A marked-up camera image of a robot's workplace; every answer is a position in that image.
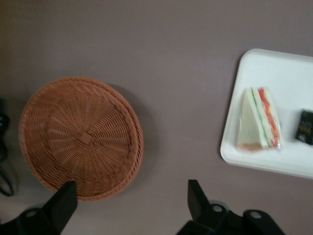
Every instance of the sandwich wrapper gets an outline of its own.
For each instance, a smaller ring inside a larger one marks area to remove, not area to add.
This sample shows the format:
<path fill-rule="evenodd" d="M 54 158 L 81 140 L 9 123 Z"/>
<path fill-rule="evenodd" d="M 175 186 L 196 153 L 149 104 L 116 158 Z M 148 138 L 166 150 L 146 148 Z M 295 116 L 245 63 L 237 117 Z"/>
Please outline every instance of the sandwich wrapper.
<path fill-rule="evenodd" d="M 239 117 L 237 147 L 249 152 L 281 149 L 280 122 L 267 87 L 245 89 Z"/>

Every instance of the round basket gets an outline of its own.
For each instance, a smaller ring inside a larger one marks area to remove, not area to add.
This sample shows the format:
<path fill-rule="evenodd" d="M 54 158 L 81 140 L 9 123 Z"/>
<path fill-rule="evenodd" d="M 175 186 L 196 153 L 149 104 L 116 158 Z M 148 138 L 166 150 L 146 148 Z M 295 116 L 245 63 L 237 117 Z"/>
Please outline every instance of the round basket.
<path fill-rule="evenodd" d="M 124 190 L 143 157 L 142 130 L 131 105 L 109 85 L 85 77 L 53 81 L 30 98 L 20 145 L 46 187 L 56 192 L 75 181 L 80 201 Z"/>

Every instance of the white tray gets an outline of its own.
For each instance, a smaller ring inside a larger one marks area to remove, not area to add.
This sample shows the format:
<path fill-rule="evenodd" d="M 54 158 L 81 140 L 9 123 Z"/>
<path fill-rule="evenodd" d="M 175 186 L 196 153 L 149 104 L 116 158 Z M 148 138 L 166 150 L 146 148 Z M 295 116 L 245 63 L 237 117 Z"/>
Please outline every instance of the white tray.
<path fill-rule="evenodd" d="M 236 148 L 239 114 L 246 87 L 267 86 L 281 121 L 281 150 L 257 153 Z M 313 57 L 262 49 L 245 53 L 239 64 L 221 144 L 223 159 L 245 166 L 313 179 L 313 146 L 294 139 L 302 109 L 313 110 Z"/>

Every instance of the tomato slice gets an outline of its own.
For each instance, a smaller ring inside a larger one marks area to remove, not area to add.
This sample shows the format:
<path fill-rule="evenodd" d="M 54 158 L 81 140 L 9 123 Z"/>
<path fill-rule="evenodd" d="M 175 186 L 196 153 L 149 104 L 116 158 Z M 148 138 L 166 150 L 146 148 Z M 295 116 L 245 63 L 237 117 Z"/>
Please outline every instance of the tomato slice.
<path fill-rule="evenodd" d="M 274 136 L 274 139 L 271 140 L 271 143 L 273 144 L 274 147 L 277 147 L 279 144 L 279 131 L 278 131 L 277 125 L 275 123 L 275 120 L 272 116 L 272 113 L 270 111 L 270 103 L 266 99 L 264 88 L 259 88 L 258 91 L 259 91 L 261 101 L 263 102 L 263 105 L 265 108 L 265 113 L 268 117 L 268 122 L 270 124 L 271 131 L 272 131 L 273 136 Z"/>

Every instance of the black cable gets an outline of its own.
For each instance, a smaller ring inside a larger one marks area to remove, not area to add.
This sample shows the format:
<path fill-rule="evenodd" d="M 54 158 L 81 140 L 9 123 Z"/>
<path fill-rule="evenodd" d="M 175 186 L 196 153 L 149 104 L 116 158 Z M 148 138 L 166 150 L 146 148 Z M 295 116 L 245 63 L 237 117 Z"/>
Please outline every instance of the black cable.
<path fill-rule="evenodd" d="M 0 136 L 2 136 L 7 129 L 9 125 L 9 117 L 5 114 L 0 114 Z M 3 140 L 0 139 L 0 164 L 7 158 L 8 156 L 8 150 L 3 142 Z M 0 165 L 0 179 L 4 181 L 4 183 L 7 185 L 8 190 L 5 190 L 0 185 L 0 193 L 2 193 L 4 196 L 10 197 L 13 196 L 14 190 L 13 185 L 9 178 L 6 176 L 4 170 L 2 169 Z"/>

